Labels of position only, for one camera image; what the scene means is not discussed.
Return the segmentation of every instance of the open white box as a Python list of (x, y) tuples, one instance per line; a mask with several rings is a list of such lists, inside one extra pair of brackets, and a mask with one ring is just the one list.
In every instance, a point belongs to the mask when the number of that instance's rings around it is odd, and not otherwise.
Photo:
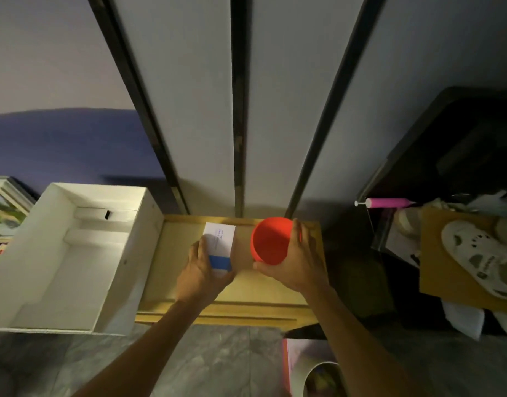
[(146, 188), (51, 184), (0, 257), (0, 330), (129, 334), (163, 221)]

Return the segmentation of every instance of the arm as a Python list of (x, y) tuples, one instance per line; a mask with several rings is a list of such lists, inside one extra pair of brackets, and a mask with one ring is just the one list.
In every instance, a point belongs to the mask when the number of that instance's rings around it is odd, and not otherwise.
[(307, 227), (294, 220), (283, 262), (277, 266), (255, 262), (254, 267), (303, 295), (327, 336), (349, 395), (424, 395), (403, 367), (339, 300), (329, 285), (316, 254), (316, 241)]
[(169, 311), (75, 396), (150, 395), (178, 341), (233, 277), (234, 273), (215, 277), (205, 238), (195, 242), (178, 277), (176, 302)]

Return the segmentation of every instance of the white panel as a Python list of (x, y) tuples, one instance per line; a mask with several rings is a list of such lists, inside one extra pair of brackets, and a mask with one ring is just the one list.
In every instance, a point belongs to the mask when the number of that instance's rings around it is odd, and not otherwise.
[(507, 88), (507, 0), (387, 0), (297, 216), (336, 218), (454, 85)]
[(114, 0), (192, 214), (234, 214), (230, 0)]
[(289, 205), (363, 0), (253, 0), (245, 216)]
[(0, 114), (134, 109), (87, 0), (0, 0)]

